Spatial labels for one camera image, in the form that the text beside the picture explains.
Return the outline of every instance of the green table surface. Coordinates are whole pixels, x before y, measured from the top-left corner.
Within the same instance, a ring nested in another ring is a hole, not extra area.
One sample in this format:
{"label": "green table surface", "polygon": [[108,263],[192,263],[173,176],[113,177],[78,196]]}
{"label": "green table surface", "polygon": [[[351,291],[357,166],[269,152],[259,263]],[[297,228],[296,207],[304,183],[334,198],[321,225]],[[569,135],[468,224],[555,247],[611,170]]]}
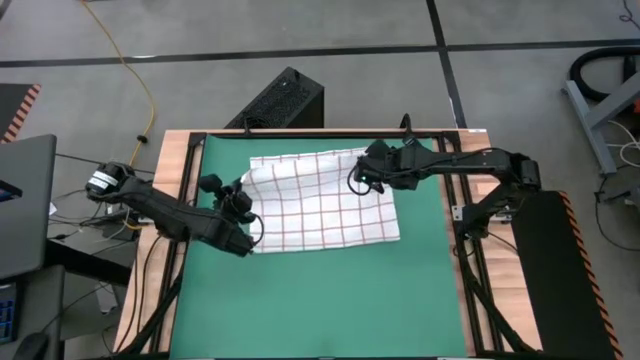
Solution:
{"label": "green table surface", "polygon": [[[250,157],[370,143],[210,136],[202,175],[228,183],[248,170]],[[394,197],[397,242],[246,258],[191,242],[171,358],[466,355],[437,179]],[[212,202],[198,195],[198,206]]]}

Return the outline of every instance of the white checkered towel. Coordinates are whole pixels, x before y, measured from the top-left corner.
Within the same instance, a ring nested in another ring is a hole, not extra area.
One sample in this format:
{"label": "white checkered towel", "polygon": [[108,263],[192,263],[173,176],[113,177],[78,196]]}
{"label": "white checkered towel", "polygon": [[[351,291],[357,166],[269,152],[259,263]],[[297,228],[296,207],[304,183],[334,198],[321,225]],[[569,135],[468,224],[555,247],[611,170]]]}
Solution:
{"label": "white checkered towel", "polygon": [[[347,176],[364,148],[251,158],[242,177],[252,212],[264,221],[256,253],[320,250],[400,239],[391,188],[353,194]],[[358,191],[366,185],[351,181]],[[258,239],[261,226],[251,224]]]}

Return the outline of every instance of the wooden board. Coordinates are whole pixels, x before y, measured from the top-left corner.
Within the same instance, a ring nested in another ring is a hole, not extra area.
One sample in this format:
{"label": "wooden board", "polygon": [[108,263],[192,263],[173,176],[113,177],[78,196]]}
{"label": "wooden board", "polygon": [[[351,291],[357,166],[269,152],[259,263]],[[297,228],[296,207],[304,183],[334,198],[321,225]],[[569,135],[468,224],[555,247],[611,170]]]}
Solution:
{"label": "wooden board", "polygon": [[[273,132],[288,132],[288,133],[307,133],[313,132],[401,132],[400,129],[375,129],[375,130],[359,130],[359,129],[257,129],[253,130],[256,133],[273,133]],[[474,151],[481,148],[490,146],[489,137],[485,130],[452,130],[452,129],[416,129],[416,131],[458,131],[460,134],[460,140],[463,151]],[[187,153],[187,144],[189,141],[189,135],[192,132],[208,132],[212,134],[232,134],[242,133],[242,130],[169,130],[165,133],[165,137],[162,143],[162,149],[160,150],[160,157],[158,159],[158,166],[156,167],[156,174],[153,182],[153,186],[167,194],[178,196],[180,191],[180,183],[182,180],[182,172],[185,165],[185,158]],[[190,174],[189,187],[187,192],[187,199],[193,199],[196,191],[196,181],[198,175],[198,169],[200,168],[200,154],[202,147],[196,148],[196,154],[194,156],[194,163],[192,165],[192,173]],[[469,184],[471,188],[471,194],[474,202],[480,201],[486,196],[494,187],[498,185],[497,180],[490,176],[470,176]],[[449,211],[449,204],[447,200],[446,191],[444,189],[444,181],[440,178],[442,201],[445,208],[447,218],[447,231],[449,232],[449,241],[453,246],[454,236],[453,227],[451,224],[451,213]],[[460,191],[460,183],[457,176],[454,176],[454,186],[456,187],[456,194],[458,195],[458,203],[462,202],[462,192]],[[511,227],[508,225],[491,225],[489,230],[500,236],[501,238],[515,244]],[[140,242],[137,251],[137,260],[139,264],[143,264],[144,260],[149,253],[149,250],[157,238],[156,230],[153,227],[147,227],[142,230],[140,236]],[[154,247],[153,252],[148,261],[146,269],[145,288],[142,289],[141,279],[143,274],[142,265],[138,266],[137,276],[137,291],[135,288],[135,277],[132,276],[129,281],[129,288],[125,299],[125,304],[122,309],[122,316],[120,318],[120,324],[118,326],[118,333],[116,336],[116,349],[118,345],[124,339],[123,345],[120,347],[126,347],[135,337],[137,333],[138,323],[140,327],[144,325],[149,316],[155,310],[158,304],[158,294],[160,291],[160,284],[162,281],[162,274],[165,266],[165,260],[167,256],[169,242],[165,239],[161,239],[159,243]],[[531,303],[529,301],[529,295],[527,292],[526,284],[524,282],[524,275],[520,266],[520,260],[518,256],[507,246],[503,245],[496,239],[489,237],[483,240],[483,249],[486,258],[487,268],[489,272],[489,278],[493,289],[493,296],[496,306],[500,309],[507,321],[513,326],[513,328],[521,335],[523,340],[534,348],[541,348],[540,339],[538,336],[538,330],[533,318],[533,311],[531,309]],[[184,245],[180,245],[178,250],[178,258],[176,261],[176,267],[174,269],[174,276],[177,274],[178,269],[182,263],[184,256]],[[464,292],[462,289],[462,278],[460,276],[460,270],[458,268],[458,261],[451,254],[452,263],[454,264],[456,271],[456,283],[458,289],[458,299],[460,305],[460,313],[462,315],[463,329],[465,332],[465,345],[468,354],[474,354],[473,342],[471,338],[471,331],[469,328],[468,312],[466,302],[464,298]],[[142,291],[145,293],[144,304],[142,304],[142,312],[140,315],[140,297]],[[137,309],[134,313],[134,293],[137,295]],[[485,348],[491,349],[491,338],[489,333],[488,321],[486,314],[482,310],[482,306],[478,303],[479,313],[481,317],[481,325],[483,332],[483,339]],[[165,316],[164,326],[162,328],[162,336],[160,342],[160,351],[168,351],[169,344],[171,342],[171,327],[173,325],[173,318],[175,316],[175,303],[171,306]],[[131,330],[127,333],[129,324],[132,323]]]}

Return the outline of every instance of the gray floor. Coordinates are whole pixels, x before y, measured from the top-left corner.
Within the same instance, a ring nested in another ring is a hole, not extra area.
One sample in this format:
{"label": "gray floor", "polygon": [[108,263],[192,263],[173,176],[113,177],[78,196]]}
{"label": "gray floor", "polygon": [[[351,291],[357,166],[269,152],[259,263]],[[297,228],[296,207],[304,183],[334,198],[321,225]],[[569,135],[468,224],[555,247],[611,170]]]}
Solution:
{"label": "gray floor", "polygon": [[[621,1],[436,3],[449,44],[640,35],[618,21]],[[421,0],[112,0],[91,6],[127,56],[435,44]],[[114,56],[77,1],[13,0],[0,20],[0,34],[0,61]],[[545,187],[569,193],[622,348],[634,359],[640,357],[640,254],[612,247],[597,230],[597,163],[559,91],[571,62],[587,50],[455,52],[450,58],[468,126],[488,129],[495,146],[532,156],[540,162]],[[137,167],[155,168],[167,129],[223,127],[286,66],[325,85],[327,127],[396,127],[405,112],[416,126],[455,126],[437,53],[136,64],[158,104],[151,142]],[[587,79],[610,90],[619,81],[619,69],[617,61],[592,65]],[[4,68],[0,82],[42,84],[20,137],[54,133],[65,154],[126,161],[147,121],[142,89],[118,65]],[[611,136],[627,141],[615,129]],[[57,159],[54,196],[81,188],[93,170],[92,164]],[[624,173],[615,182],[634,178],[637,174]],[[60,213],[67,216],[94,209],[82,196],[60,202]],[[607,205],[601,217],[611,238],[640,247],[636,211]],[[85,231],[67,242],[92,252],[111,245],[101,240]],[[123,247],[105,257],[130,263],[131,250]],[[68,283],[68,302],[94,286],[84,279]],[[118,314],[101,315],[96,299],[88,298],[67,315],[67,337],[94,333],[69,340],[67,358],[105,354],[99,331],[115,324]],[[107,342],[114,333],[105,333]]]}

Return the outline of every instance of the orange striped edge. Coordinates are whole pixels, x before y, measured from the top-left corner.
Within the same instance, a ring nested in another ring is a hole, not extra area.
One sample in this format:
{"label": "orange striped edge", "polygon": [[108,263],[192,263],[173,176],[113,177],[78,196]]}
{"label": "orange striped edge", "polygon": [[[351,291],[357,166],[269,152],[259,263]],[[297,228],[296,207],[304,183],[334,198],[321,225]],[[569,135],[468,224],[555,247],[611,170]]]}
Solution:
{"label": "orange striped edge", "polygon": [[11,124],[9,124],[9,128],[4,133],[2,140],[0,140],[0,144],[6,144],[16,139],[18,132],[22,128],[22,125],[24,125],[24,121],[27,119],[27,114],[29,114],[33,103],[36,101],[38,93],[40,93],[41,88],[42,87],[40,85],[35,84],[27,91],[18,111],[16,111],[16,116],[13,117]]}
{"label": "orange striped edge", "polygon": [[596,281],[596,275],[593,273],[593,269],[591,268],[591,261],[589,260],[589,254],[587,254],[587,249],[584,246],[584,241],[582,240],[582,234],[580,233],[580,229],[578,228],[578,221],[576,220],[575,213],[573,209],[571,209],[571,201],[569,201],[569,196],[565,192],[558,192],[560,197],[562,198],[562,202],[565,205],[567,216],[569,217],[569,223],[571,224],[571,228],[573,229],[573,235],[576,238],[576,244],[580,249],[580,256],[582,257],[582,261],[584,263],[585,271],[587,272],[587,277],[589,278],[589,282],[591,282],[591,289],[593,290],[593,296],[596,298],[596,303],[600,308],[600,316],[602,317],[602,321],[604,322],[604,328],[609,334],[609,342],[613,347],[613,353],[616,357],[616,360],[622,360],[622,350],[620,349],[620,344],[618,343],[618,338],[616,337],[615,330],[613,329],[613,324],[611,324],[611,319],[609,318],[609,312],[607,311],[607,306],[604,304],[604,299],[602,298],[602,294],[600,293],[600,287]]}

